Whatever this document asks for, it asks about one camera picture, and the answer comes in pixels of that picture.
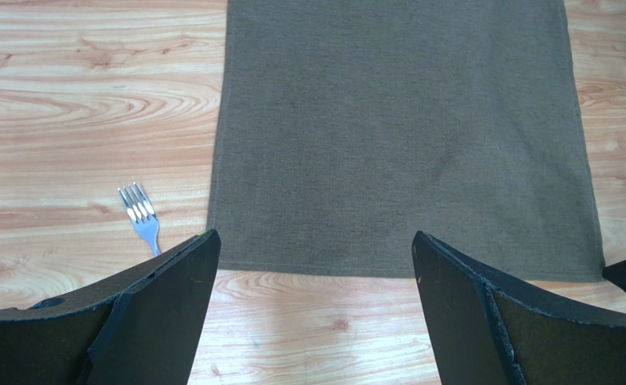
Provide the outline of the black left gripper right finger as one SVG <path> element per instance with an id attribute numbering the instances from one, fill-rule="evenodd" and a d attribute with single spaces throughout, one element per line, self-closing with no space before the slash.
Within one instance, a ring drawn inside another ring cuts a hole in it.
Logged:
<path id="1" fill-rule="evenodd" d="M 626 314 L 534 286 L 418 232 L 412 261 L 444 384 L 626 384 Z"/>

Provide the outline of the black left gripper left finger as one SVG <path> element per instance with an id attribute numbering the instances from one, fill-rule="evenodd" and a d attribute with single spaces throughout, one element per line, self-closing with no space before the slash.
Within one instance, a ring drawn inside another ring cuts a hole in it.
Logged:
<path id="1" fill-rule="evenodd" d="M 0 310 L 0 384 L 185 384 L 220 249 L 208 230 L 89 286 Z"/>

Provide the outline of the brown cloth napkin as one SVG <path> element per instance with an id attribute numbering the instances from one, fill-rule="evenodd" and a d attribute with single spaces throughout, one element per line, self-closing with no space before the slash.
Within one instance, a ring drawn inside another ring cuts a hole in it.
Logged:
<path id="1" fill-rule="evenodd" d="M 220 268 L 408 278 L 416 232 L 598 282 L 561 1 L 231 1 L 208 227 Z"/>

